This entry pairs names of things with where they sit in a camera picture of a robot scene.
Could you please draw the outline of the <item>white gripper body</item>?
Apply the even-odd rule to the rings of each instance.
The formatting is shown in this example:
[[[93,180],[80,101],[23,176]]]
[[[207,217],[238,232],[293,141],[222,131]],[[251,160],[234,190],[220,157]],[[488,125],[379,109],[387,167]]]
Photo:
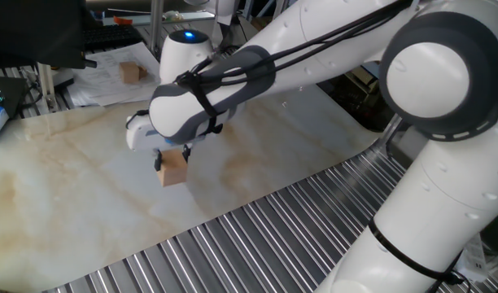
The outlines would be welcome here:
[[[148,110],[139,110],[126,121],[126,142],[132,151],[168,151],[178,144],[161,136],[151,124]]]

